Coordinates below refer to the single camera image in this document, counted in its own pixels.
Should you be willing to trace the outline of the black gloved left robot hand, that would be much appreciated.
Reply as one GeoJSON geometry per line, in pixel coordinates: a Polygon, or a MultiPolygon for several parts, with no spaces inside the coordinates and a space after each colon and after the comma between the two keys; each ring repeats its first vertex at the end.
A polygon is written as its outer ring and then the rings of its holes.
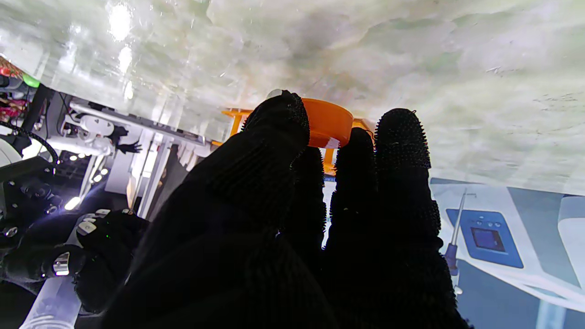
{"type": "Polygon", "coordinates": [[[331,226],[301,98],[275,90],[196,165],[146,233],[103,329],[469,329],[416,112],[338,151],[331,226]]]}

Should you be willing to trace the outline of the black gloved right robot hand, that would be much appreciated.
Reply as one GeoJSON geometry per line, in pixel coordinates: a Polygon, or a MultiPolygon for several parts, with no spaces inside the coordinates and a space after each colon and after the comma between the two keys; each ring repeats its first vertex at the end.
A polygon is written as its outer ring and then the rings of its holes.
{"type": "Polygon", "coordinates": [[[50,215],[2,246],[1,280],[38,295],[46,280],[57,277],[58,258],[69,254],[67,277],[81,302],[80,316],[97,316],[126,280],[149,225],[128,209],[50,215]]]}

